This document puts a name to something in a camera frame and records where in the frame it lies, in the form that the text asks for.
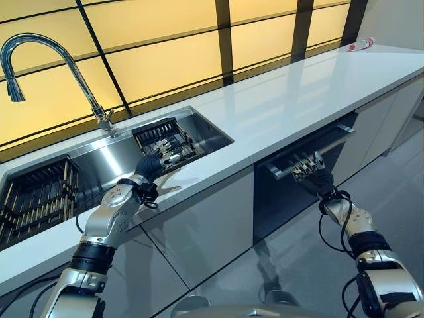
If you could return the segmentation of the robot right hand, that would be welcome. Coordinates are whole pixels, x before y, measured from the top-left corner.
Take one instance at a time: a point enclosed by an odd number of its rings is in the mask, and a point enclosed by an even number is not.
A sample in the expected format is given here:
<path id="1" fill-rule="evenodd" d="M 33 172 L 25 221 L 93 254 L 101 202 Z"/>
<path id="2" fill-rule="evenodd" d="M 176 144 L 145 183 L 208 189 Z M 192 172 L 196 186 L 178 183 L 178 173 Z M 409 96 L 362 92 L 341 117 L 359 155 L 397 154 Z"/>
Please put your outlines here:
<path id="1" fill-rule="evenodd" d="M 331 171 L 326 167 L 325 161 L 319 151 L 308 156 L 295 155 L 295 161 L 290 161 L 291 174 L 307 193 L 314 196 L 324 196 L 335 189 Z"/>

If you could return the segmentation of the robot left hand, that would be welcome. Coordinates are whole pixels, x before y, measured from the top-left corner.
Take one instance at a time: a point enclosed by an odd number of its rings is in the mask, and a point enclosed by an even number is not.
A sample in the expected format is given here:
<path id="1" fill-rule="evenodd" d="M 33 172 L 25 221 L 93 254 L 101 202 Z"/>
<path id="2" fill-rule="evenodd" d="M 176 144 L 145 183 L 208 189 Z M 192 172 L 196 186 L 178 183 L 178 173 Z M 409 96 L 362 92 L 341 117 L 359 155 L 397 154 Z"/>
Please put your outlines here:
<path id="1" fill-rule="evenodd" d="M 170 147 L 171 145 L 168 142 L 155 145 L 137 164 L 135 174 L 152 183 L 164 170 L 182 159 L 182 155 L 180 153 L 174 154 L 170 151 Z"/>

